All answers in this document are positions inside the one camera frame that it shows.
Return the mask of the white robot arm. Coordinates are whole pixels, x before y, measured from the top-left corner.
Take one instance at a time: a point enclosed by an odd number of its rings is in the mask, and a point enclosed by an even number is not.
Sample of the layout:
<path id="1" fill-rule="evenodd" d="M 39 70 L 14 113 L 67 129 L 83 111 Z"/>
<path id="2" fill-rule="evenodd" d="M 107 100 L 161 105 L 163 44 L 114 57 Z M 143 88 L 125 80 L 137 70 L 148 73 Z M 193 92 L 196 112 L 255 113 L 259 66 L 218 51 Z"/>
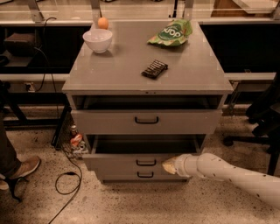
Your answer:
<path id="1" fill-rule="evenodd" d="M 165 160 L 162 166 L 170 174 L 184 178 L 196 176 L 227 181 L 259 200 L 280 208 L 280 178 L 234 166 L 214 154 L 182 154 Z"/>

